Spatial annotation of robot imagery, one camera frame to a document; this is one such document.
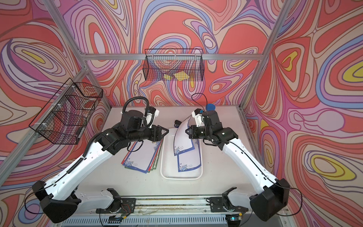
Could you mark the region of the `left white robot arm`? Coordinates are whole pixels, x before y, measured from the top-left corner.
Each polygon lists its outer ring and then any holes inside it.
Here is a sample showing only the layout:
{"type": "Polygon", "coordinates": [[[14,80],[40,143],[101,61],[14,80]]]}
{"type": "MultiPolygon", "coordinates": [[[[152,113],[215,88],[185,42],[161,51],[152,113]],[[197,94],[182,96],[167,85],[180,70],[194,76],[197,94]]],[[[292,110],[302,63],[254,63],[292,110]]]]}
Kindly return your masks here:
{"type": "Polygon", "coordinates": [[[113,188],[105,191],[78,193],[78,185],[98,166],[126,148],[129,153],[132,143],[141,148],[145,141],[160,142],[168,129],[154,125],[159,111],[154,107],[142,113],[137,110],[122,111],[122,118],[112,128],[93,136],[86,149],[75,161],[55,177],[47,181],[37,181],[32,190],[40,202],[43,213],[53,222],[61,223],[76,211],[104,210],[117,213],[123,206],[121,196],[113,188]]]}

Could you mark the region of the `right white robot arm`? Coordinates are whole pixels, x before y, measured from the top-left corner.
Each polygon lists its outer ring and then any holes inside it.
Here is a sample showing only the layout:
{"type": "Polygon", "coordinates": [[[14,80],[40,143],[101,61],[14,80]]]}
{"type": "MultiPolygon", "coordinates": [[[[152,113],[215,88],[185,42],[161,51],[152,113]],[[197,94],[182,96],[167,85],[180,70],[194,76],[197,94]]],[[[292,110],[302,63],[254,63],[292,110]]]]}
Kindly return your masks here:
{"type": "Polygon", "coordinates": [[[278,179],[246,149],[238,135],[229,127],[223,127],[216,111],[196,109],[192,112],[195,125],[185,132],[191,139],[209,141],[227,154],[244,172],[253,186],[252,192],[232,187],[222,194],[226,210],[235,207],[252,209],[262,221],[268,221],[288,204],[290,184],[278,179]]]}

